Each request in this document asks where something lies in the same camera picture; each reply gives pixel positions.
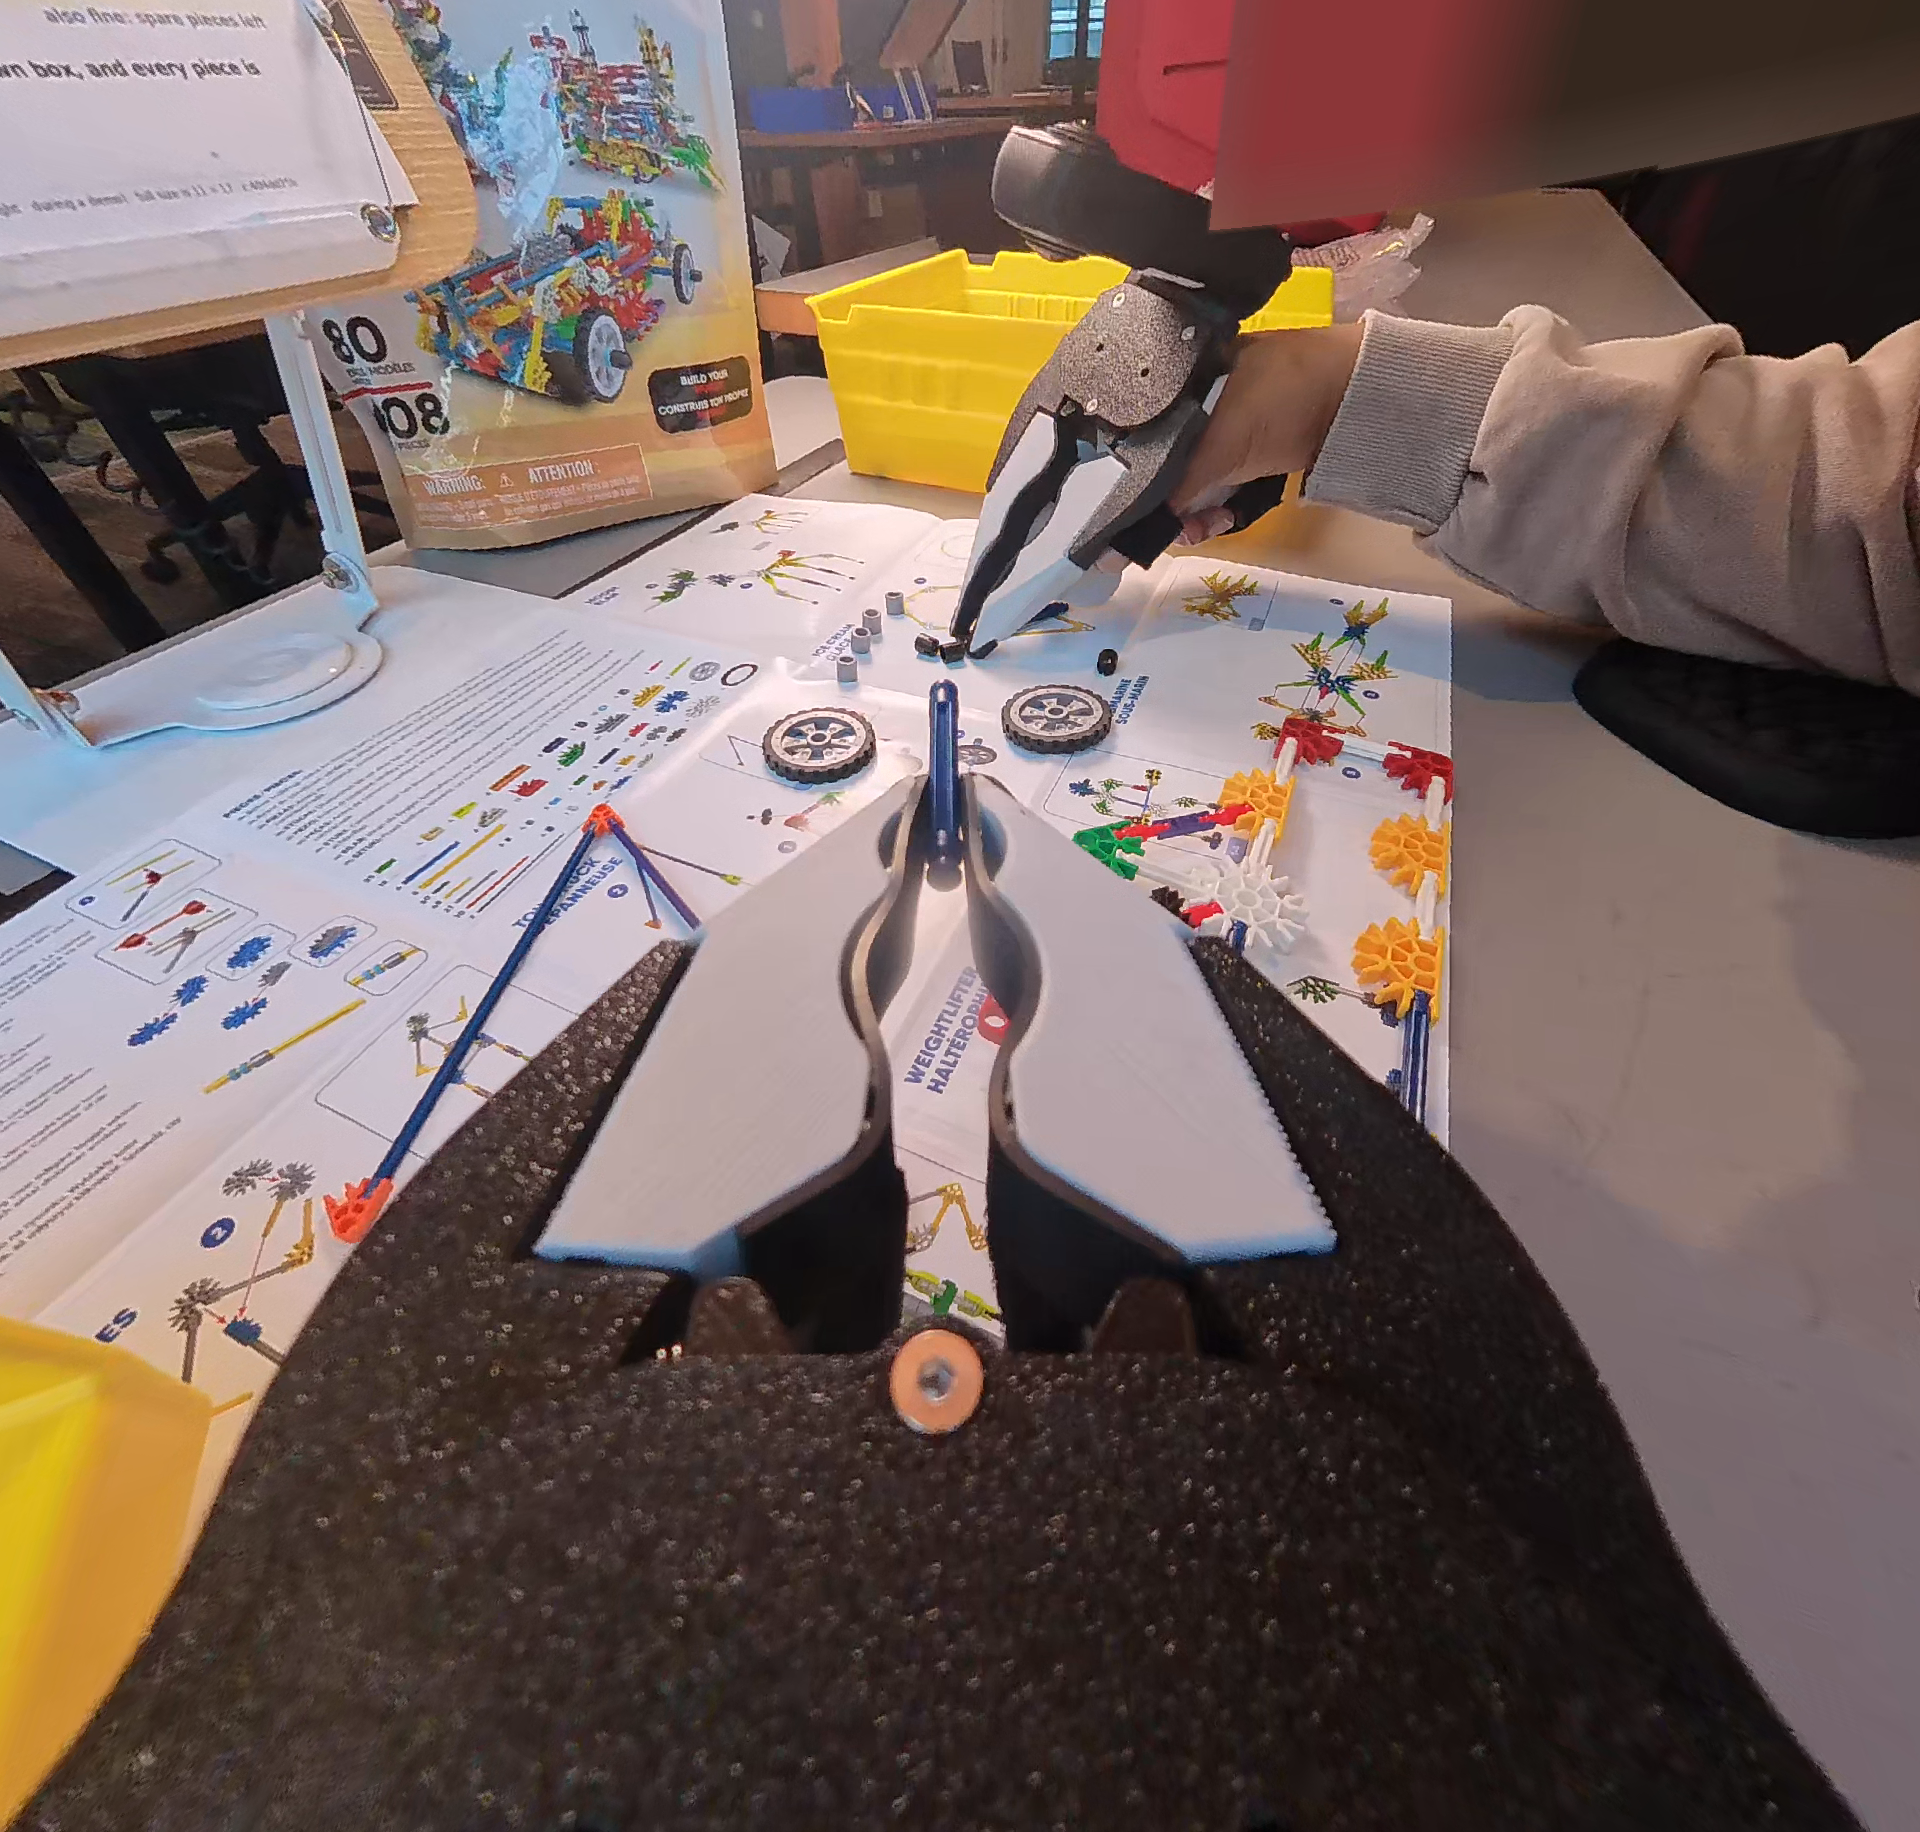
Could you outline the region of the blue rod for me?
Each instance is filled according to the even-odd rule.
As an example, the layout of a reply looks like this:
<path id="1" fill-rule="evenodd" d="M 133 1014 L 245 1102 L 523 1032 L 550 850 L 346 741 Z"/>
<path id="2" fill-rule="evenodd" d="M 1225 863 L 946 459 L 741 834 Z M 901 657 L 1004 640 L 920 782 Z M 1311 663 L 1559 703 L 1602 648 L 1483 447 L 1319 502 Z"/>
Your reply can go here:
<path id="1" fill-rule="evenodd" d="M 962 884 L 963 830 L 957 767 L 957 693 L 942 678 L 929 688 L 929 758 L 925 787 L 928 886 L 953 889 Z"/>

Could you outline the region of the clear plastic bag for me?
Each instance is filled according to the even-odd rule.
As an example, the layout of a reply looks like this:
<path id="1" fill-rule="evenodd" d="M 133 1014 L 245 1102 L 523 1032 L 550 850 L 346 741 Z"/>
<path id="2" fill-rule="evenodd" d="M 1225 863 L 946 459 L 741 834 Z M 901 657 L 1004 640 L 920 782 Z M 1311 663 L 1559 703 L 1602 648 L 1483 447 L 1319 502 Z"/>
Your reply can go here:
<path id="1" fill-rule="evenodd" d="M 1332 322 L 1351 327 L 1367 312 L 1392 312 L 1420 279 L 1418 253 L 1432 233 L 1432 217 L 1416 213 L 1367 233 L 1340 237 L 1311 249 L 1308 263 L 1330 271 Z"/>

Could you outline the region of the small black toy wheel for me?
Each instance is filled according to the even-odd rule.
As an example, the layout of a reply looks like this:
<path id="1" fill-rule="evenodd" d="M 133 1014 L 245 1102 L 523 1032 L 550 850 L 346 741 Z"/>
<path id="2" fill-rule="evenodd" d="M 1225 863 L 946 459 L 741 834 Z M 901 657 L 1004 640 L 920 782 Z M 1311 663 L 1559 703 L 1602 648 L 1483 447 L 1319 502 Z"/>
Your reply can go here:
<path id="1" fill-rule="evenodd" d="M 1105 695 L 1078 684 L 1036 684 L 1014 693 L 1001 709 L 1004 739 L 1033 754 L 1079 754 L 1112 732 Z"/>
<path id="2" fill-rule="evenodd" d="M 803 709 L 776 719 L 763 735 L 763 764 L 787 784 L 837 784 L 876 760 L 876 734 L 865 717 Z"/>

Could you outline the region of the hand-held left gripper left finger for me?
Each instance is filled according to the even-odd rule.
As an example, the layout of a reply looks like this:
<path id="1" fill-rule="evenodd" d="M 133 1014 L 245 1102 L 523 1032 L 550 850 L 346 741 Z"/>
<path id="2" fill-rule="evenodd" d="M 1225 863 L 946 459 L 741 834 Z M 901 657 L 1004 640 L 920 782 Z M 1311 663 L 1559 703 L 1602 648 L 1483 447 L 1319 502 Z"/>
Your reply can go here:
<path id="1" fill-rule="evenodd" d="M 881 1014 L 915 937 L 920 784 L 895 784 L 702 933 L 536 1254 L 750 1277 L 801 1349 L 899 1323 L 906 1186 Z"/>

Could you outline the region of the yellow plastic bin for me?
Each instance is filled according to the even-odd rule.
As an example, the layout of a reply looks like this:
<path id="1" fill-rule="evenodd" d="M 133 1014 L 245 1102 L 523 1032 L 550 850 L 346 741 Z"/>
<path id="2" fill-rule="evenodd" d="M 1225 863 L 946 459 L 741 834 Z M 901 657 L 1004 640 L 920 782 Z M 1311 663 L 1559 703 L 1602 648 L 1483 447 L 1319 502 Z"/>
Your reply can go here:
<path id="1" fill-rule="evenodd" d="M 137 1355 L 2 1323 L 2 1822 L 180 1577 L 211 1405 Z"/>
<path id="2" fill-rule="evenodd" d="M 955 251 L 811 296 L 848 468 L 981 495 L 1020 395 L 1121 277 L 1107 257 Z"/>

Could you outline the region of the beige table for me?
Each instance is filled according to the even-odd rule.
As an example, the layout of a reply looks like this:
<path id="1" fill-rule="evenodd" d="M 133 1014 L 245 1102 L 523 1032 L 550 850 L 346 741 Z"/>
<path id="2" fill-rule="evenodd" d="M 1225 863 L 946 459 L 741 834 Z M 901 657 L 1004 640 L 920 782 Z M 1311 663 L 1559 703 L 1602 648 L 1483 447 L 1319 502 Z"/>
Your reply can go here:
<path id="1" fill-rule="evenodd" d="M 818 323 L 809 308 L 811 298 L 888 271 L 899 271 L 939 253 L 939 241 L 921 237 L 871 255 L 857 255 L 757 285 L 753 304 L 759 328 L 771 337 L 816 338 Z"/>

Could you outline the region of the white stand base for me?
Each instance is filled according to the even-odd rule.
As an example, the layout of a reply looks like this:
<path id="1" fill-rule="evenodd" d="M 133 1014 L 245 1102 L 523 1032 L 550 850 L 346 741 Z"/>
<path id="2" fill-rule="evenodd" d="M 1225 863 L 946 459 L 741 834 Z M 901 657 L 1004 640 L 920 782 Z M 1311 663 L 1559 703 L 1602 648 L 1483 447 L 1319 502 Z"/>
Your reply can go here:
<path id="1" fill-rule="evenodd" d="M 325 588 L 322 619 L 278 624 L 266 616 L 258 630 L 231 621 L 144 661 L 130 684 L 84 693 L 33 690 L 5 661 L 2 702 L 26 728 L 84 751 L 166 732 L 254 732 L 311 717 L 361 690 L 382 669 L 382 644 L 368 633 L 378 603 L 309 320 L 302 312 L 270 316 L 267 337 L 315 486 Z"/>

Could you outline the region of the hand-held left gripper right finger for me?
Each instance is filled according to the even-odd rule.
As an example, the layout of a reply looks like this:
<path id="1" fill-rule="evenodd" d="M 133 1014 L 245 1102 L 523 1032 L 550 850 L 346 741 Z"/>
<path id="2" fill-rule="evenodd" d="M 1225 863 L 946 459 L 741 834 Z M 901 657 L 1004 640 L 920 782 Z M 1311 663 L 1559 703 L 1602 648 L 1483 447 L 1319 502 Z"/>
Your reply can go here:
<path id="1" fill-rule="evenodd" d="M 1335 1250 L 1192 933 L 999 784 L 962 784 L 972 957 L 1006 1028 L 988 1230 L 1004 1342 L 1082 1349 L 1117 1292 Z"/>

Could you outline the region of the colourful construction toy model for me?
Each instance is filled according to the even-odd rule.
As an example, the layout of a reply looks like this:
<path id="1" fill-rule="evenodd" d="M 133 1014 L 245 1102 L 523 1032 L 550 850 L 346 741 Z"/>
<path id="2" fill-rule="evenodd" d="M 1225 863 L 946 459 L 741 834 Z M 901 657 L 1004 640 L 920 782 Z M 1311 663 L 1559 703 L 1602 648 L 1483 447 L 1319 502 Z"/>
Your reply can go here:
<path id="1" fill-rule="evenodd" d="M 1448 1135 L 1452 734 L 1447 695 L 1353 726 L 1269 712 L 1241 766 L 1101 748 L 1048 822 L 1140 893 L 1173 893 L 1411 1113 Z"/>

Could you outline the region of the person's right hand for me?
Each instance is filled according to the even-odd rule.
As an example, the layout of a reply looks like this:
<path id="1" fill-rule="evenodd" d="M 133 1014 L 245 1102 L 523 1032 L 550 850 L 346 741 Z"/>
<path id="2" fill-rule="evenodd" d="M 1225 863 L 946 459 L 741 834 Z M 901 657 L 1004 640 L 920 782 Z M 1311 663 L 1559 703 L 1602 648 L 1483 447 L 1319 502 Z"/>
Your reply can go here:
<path id="1" fill-rule="evenodd" d="M 1167 497 L 1182 526 L 1181 547 L 1230 531 L 1230 497 L 1243 485 L 1311 470 L 1361 344 L 1361 323 L 1239 338 L 1221 395 Z"/>

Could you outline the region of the red bag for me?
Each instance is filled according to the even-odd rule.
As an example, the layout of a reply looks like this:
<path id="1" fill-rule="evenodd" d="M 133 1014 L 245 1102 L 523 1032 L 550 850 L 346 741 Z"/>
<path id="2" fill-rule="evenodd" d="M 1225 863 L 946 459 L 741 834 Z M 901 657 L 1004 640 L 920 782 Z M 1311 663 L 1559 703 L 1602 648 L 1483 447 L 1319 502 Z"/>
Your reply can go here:
<path id="1" fill-rule="evenodd" d="M 1117 158 L 1211 196 L 1233 0 L 1105 0 L 1095 127 Z"/>

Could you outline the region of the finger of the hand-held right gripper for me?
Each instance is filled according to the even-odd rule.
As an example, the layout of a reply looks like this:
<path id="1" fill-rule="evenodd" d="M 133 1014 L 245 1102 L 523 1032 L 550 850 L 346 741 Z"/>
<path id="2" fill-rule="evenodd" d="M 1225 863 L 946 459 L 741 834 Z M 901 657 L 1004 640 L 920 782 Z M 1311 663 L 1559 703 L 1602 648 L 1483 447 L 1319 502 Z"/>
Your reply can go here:
<path id="1" fill-rule="evenodd" d="M 1136 564 L 1167 549 L 1181 531 L 1169 508 L 1178 443 L 1118 443 L 1072 468 L 1049 468 L 1011 503 L 1004 537 L 1004 635 L 1015 636 L 1045 604 L 1068 600 L 1107 549 Z"/>
<path id="2" fill-rule="evenodd" d="M 981 661 L 1090 586 L 1095 424 L 1078 401 L 1029 417 L 983 500 L 972 558 L 953 606 L 953 653 Z"/>

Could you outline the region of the black rounded object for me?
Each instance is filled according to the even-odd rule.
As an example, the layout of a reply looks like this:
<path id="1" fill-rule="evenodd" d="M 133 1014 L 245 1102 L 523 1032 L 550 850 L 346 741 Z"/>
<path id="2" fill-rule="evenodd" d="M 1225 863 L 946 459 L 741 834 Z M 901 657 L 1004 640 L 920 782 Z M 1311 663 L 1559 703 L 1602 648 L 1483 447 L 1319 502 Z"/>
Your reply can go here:
<path id="1" fill-rule="evenodd" d="M 1570 693 L 1606 734 L 1716 804 L 1841 841 L 1918 837 L 1918 698 L 1824 674 L 1612 640 Z"/>

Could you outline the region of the grey desk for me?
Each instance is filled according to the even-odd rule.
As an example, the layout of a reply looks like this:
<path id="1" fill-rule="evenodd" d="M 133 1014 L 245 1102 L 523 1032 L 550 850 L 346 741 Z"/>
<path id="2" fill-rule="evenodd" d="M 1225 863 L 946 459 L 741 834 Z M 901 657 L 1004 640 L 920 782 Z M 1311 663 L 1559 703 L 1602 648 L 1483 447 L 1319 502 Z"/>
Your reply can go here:
<path id="1" fill-rule="evenodd" d="M 1452 1159 L 1287 1002 L 1358 1269 L 1241 1358 L 747 1349 L 516 1260 L 686 957 L 429 1173 L 29 1829 L 1916 1829 L 1916 844 L 1575 709 L 1591 635 L 1285 502 L 1205 549 L 1445 588 Z"/>

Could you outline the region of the printed instruction board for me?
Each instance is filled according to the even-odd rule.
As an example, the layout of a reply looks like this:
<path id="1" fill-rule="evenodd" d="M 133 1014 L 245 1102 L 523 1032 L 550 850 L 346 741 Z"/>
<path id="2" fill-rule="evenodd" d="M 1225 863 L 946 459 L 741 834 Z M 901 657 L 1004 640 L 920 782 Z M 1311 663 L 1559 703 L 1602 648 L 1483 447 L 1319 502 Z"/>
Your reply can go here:
<path id="1" fill-rule="evenodd" d="M 376 0 L 2 0 L 2 363 L 421 285 L 466 166 Z"/>

